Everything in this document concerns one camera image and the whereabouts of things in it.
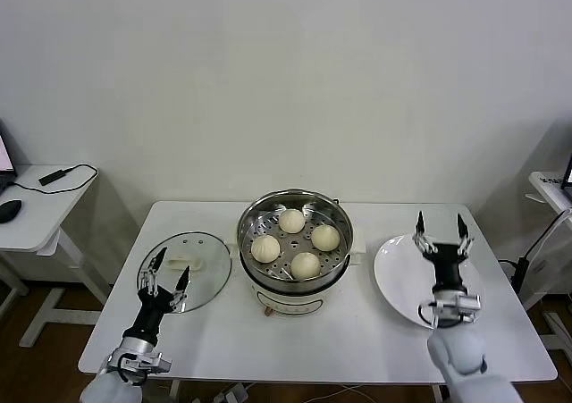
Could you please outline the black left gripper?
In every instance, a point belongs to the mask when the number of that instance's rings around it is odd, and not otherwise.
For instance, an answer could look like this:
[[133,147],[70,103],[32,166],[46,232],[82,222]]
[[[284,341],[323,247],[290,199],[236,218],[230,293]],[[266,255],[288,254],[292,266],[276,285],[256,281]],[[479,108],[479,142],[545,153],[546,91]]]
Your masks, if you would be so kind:
[[167,247],[161,248],[151,258],[148,265],[141,268],[139,273],[141,290],[138,291],[141,307],[133,325],[123,332],[123,338],[136,338],[150,344],[156,344],[160,323],[164,315],[173,313],[175,308],[187,298],[189,266],[182,272],[173,293],[157,284],[157,274],[164,261],[166,251]]

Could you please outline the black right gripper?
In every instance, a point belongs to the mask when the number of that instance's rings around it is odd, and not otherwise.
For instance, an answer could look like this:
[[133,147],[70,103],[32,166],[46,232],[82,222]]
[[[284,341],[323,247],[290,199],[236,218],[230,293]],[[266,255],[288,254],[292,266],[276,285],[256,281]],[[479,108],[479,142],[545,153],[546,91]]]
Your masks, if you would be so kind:
[[432,292],[456,290],[467,292],[459,272],[459,265],[467,260],[472,249],[474,238],[461,214],[457,215],[459,244],[435,243],[425,236],[425,219],[423,212],[417,216],[413,241],[424,259],[433,265],[435,284]]

